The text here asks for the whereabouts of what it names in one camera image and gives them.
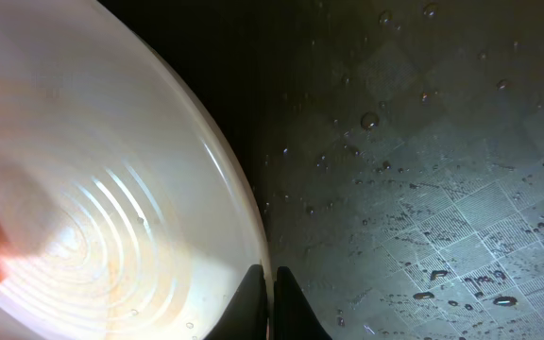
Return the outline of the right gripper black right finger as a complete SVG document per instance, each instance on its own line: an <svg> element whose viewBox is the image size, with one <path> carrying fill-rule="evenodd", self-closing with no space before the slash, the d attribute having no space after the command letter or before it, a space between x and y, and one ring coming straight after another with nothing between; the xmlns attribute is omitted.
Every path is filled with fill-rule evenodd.
<svg viewBox="0 0 544 340"><path fill-rule="evenodd" d="M332 340L315 316L287 266L280 266L274 282L273 338L275 340Z"/></svg>

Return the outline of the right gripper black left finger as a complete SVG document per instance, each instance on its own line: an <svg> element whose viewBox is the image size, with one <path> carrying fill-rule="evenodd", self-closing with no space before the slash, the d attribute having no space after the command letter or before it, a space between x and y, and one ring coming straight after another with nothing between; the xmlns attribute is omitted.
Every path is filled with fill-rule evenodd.
<svg viewBox="0 0 544 340"><path fill-rule="evenodd" d="M264 269L254 264L204 340L266 340L267 302Z"/></svg>

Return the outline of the cream plate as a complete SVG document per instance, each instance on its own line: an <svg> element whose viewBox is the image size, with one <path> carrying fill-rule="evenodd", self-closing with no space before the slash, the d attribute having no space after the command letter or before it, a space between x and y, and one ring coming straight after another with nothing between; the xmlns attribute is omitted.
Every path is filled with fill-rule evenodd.
<svg viewBox="0 0 544 340"><path fill-rule="evenodd" d="M202 339L270 267L229 144L95 1L0 1L0 339Z"/></svg>

